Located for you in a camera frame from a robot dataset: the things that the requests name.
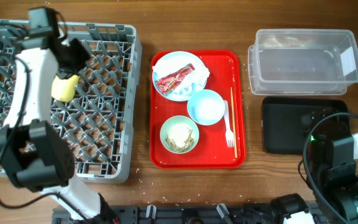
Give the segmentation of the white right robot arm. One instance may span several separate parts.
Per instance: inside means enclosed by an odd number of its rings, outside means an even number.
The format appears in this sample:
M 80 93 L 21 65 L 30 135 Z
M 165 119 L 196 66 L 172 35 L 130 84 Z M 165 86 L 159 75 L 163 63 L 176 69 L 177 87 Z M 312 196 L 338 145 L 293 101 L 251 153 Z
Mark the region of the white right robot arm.
M 301 117 L 299 169 L 328 223 L 358 223 L 358 115 L 324 108 Z

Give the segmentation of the light blue bowl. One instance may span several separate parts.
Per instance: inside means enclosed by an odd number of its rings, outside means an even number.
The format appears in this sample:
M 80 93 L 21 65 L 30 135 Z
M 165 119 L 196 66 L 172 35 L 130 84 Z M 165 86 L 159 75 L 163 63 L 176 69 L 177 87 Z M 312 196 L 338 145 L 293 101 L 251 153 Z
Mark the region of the light blue bowl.
M 224 100 L 213 90 L 200 90 L 188 100 L 187 111 L 190 118 L 197 124 L 211 126 L 223 118 Z

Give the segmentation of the green bowl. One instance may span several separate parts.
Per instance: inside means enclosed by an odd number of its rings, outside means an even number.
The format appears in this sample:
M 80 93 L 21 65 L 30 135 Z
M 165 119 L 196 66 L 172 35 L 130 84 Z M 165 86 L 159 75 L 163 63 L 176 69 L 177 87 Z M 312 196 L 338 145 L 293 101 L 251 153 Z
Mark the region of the green bowl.
M 174 154 L 192 151 L 200 138 L 196 123 L 186 116 L 172 116 L 160 128 L 160 141 L 163 147 Z

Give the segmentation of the yellow cup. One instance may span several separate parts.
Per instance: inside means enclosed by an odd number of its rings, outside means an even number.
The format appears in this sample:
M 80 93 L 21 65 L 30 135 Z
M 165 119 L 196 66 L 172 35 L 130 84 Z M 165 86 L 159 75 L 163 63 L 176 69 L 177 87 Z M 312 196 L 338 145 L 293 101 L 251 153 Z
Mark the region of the yellow cup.
M 56 76 L 52 83 L 51 96 L 58 101 L 71 101 L 74 99 L 75 86 L 78 84 L 79 79 L 78 75 L 72 75 L 68 79 L 60 79 Z

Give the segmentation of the rice and peanut waste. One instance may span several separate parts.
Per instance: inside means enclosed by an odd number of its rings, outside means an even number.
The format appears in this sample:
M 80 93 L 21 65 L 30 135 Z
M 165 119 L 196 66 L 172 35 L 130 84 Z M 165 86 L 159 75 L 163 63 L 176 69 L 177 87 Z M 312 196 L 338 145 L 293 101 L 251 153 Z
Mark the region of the rice and peanut waste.
M 166 142 L 173 152 L 185 152 L 194 143 L 194 132 L 192 128 L 185 123 L 174 124 L 168 129 Z

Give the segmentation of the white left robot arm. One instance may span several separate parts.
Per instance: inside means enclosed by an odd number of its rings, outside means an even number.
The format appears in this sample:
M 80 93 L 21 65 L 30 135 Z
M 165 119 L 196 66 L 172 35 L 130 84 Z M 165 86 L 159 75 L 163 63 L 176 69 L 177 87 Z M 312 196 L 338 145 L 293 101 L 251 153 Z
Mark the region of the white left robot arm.
M 12 105 L 0 129 L 0 167 L 17 188 L 52 197 L 82 223 L 119 223 L 103 196 L 74 171 L 74 155 L 50 124 L 53 80 L 78 72 L 90 54 L 78 39 L 20 40 Z

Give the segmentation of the red snack wrapper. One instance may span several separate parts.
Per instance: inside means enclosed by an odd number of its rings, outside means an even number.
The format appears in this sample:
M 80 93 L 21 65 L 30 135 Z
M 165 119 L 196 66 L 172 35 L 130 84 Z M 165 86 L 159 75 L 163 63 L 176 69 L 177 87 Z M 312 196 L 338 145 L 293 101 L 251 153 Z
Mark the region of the red snack wrapper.
M 166 77 L 162 77 L 157 80 L 155 83 L 157 84 L 158 89 L 163 95 L 167 95 L 172 92 L 177 86 L 179 86 L 187 75 L 195 71 L 194 66 L 189 63 L 185 65 L 183 68 L 173 72 Z

